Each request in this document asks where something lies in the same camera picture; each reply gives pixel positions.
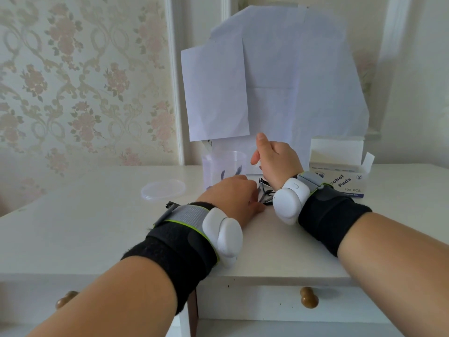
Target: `plastic lid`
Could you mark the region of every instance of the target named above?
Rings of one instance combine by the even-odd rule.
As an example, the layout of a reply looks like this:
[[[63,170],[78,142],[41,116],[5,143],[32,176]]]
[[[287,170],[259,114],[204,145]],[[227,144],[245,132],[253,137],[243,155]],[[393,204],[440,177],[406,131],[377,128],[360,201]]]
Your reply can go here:
[[[181,196],[185,192],[185,183],[180,180],[162,180],[148,183],[141,190],[142,198],[148,201],[159,201]]]

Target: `paper sheet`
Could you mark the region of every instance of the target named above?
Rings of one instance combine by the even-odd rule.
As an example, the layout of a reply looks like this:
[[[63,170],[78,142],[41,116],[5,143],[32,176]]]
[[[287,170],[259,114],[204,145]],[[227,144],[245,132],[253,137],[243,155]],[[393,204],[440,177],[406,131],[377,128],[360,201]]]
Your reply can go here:
[[[289,143],[308,169],[317,135],[364,136],[368,109],[346,41],[331,17],[305,7],[250,6],[212,31],[242,37],[250,136],[212,141],[249,157],[255,135]],[[258,167],[249,173],[260,173]]]
[[[181,52],[190,141],[249,135],[240,36]]]

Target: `white table surface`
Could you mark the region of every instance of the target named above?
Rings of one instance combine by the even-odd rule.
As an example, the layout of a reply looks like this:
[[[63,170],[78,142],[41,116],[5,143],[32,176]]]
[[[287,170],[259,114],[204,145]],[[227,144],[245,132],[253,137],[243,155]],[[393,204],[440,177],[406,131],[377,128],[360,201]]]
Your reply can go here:
[[[94,277],[143,240],[167,201],[140,197],[148,182],[175,178],[193,202],[203,191],[198,166],[107,167],[0,218],[0,281]],[[362,203],[449,243],[449,170],[428,164],[374,165]],[[338,260],[272,208],[244,231],[232,269],[216,267],[206,282],[300,285],[351,284]]]

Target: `wooden knob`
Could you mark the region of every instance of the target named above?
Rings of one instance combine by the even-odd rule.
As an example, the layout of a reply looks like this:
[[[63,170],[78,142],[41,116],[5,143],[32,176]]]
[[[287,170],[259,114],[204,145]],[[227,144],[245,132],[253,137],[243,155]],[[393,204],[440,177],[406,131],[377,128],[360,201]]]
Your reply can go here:
[[[76,291],[69,291],[69,292],[67,292],[67,294],[66,294],[64,297],[62,297],[61,299],[59,299],[59,300],[56,302],[56,305],[55,305],[56,310],[59,310],[59,309],[62,308],[65,304],[67,304],[68,302],[70,302],[73,298],[76,297],[77,294],[79,294],[79,292],[76,292]]]
[[[314,309],[318,306],[318,297],[313,293],[311,287],[303,287],[300,291],[301,303],[308,309]]]

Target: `plastic cup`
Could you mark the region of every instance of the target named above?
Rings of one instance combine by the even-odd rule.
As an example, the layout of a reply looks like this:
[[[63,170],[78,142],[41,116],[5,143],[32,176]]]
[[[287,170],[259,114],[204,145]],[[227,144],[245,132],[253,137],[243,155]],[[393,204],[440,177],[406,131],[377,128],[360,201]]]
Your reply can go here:
[[[203,156],[204,188],[234,175],[246,175],[246,154],[240,151],[213,151]]]

